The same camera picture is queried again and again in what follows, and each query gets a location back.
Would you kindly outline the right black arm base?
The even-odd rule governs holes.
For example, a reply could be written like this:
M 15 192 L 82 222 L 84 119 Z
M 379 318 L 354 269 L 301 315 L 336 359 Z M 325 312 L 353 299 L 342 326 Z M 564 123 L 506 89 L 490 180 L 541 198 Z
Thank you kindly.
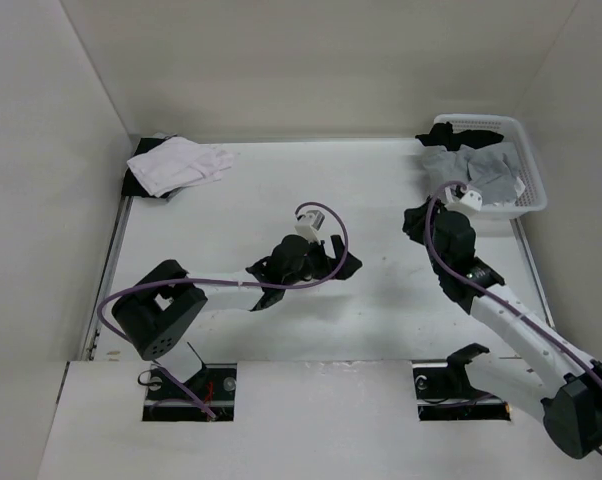
M 474 388 L 465 367 L 489 349 L 473 343 L 444 360 L 412 364 L 420 421 L 510 421 L 510 407 L 499 397 Z

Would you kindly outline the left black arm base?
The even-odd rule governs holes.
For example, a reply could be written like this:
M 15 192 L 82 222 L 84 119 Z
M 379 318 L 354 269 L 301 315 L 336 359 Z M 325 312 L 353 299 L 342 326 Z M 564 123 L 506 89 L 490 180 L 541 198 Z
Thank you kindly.
M 232 422 L 235 414 L 238 366 L 207 364 L 185 386 L 215 415 L 201 410 L 181 388 L 156 366 L 142 371 L 137 384 L 145 389 L 144 422 Z

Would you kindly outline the grey tank top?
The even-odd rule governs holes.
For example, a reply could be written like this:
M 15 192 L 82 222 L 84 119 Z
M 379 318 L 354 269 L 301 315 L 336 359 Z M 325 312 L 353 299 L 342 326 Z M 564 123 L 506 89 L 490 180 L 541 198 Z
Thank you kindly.
M 526 189 L 521 160 L 510 142 L 480 149 L 462 146 L 458 151 L 427 147 L 420 162 L 429 176 L 432 192 L 441 184 L 456 180 L 478 191 L 484 205 L 510 205 Z

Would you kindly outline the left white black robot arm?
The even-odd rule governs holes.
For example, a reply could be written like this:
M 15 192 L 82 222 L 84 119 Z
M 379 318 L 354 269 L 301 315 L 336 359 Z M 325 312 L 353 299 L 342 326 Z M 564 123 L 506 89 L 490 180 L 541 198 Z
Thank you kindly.
M 329 280 L 344 281 L 363 266 L 339 235 L 330 237 L 333 255 L 322 241 L 299 235 L 283 238 L 272 253 L 245 270 L 221 279 L 192 282 L 177 261 L 161 262 L 111 309 L 125 339 L 144 361 L 153 361 L 171 374 L 171 386 L 187 399 L 205 387 L 187 331 L 197 316 L 222 311 L 250 313 L 279 303 L 290 289 L 305 289 Z

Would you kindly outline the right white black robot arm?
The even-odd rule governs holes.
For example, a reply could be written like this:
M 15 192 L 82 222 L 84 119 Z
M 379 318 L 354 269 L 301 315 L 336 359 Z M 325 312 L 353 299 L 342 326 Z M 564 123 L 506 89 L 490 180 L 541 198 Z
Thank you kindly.
M 537 420 L 567 456 L 602 447 L 602 361 L 539 319 L 475 253 L 469 219 L 440 201 L 404 212 L 403 232 L 426 248 L 446 297 L 516 353 L 496 358 L 480 344 L 449 355 L 445 384 L 454 394 L 493 394 Z

